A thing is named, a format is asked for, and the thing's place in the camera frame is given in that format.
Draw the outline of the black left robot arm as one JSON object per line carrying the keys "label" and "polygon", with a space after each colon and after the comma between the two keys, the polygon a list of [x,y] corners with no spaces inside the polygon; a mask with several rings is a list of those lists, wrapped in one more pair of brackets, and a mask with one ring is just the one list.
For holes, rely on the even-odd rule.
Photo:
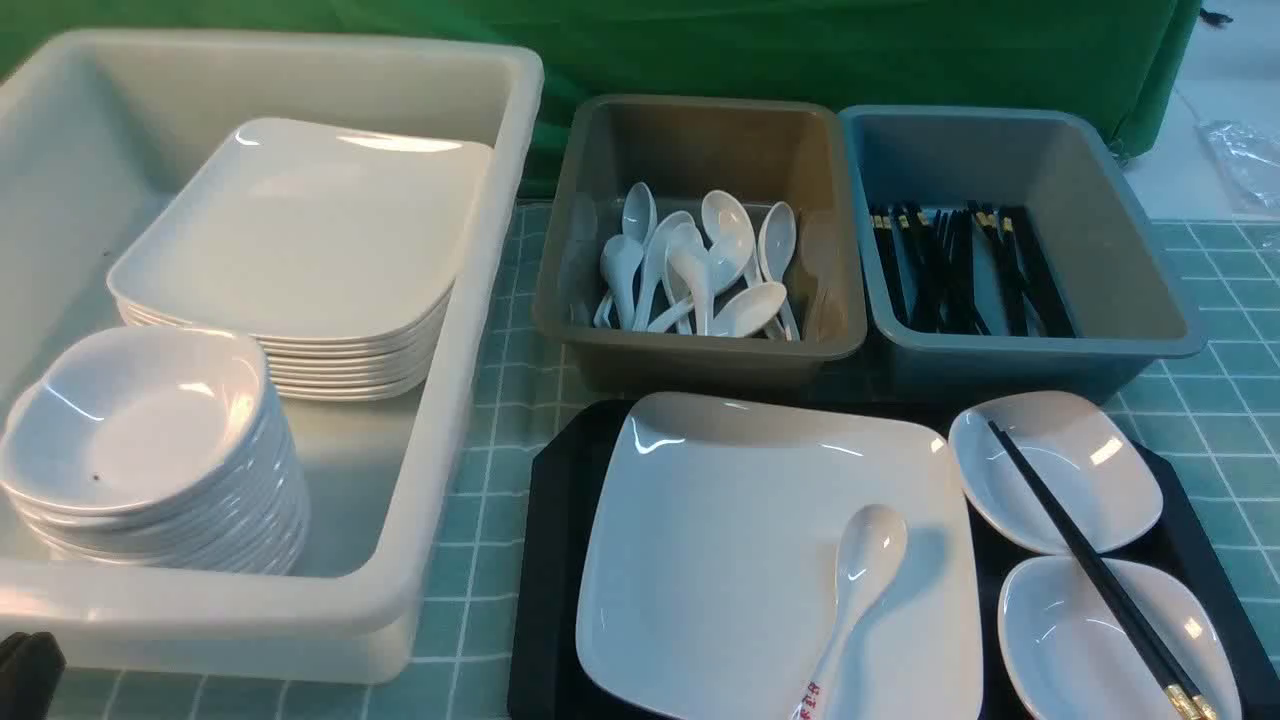
{"label": "black left robot arm", "polygon": [[67,666],[50,632],[15,632],[1,643],[1,719],[45,719]]}

